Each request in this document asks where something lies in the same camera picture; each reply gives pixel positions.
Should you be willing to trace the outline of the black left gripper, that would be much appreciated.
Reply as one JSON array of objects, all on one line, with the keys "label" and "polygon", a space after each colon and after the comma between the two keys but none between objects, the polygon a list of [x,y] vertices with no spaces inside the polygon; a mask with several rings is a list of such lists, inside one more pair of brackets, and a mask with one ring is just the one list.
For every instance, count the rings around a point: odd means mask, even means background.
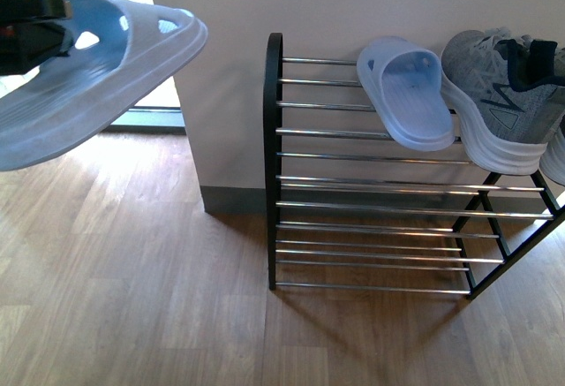
[{"label": "black left gripper", "polygon": [[1,0],[1,74],[25,74],[66,54],[65,0]]}]

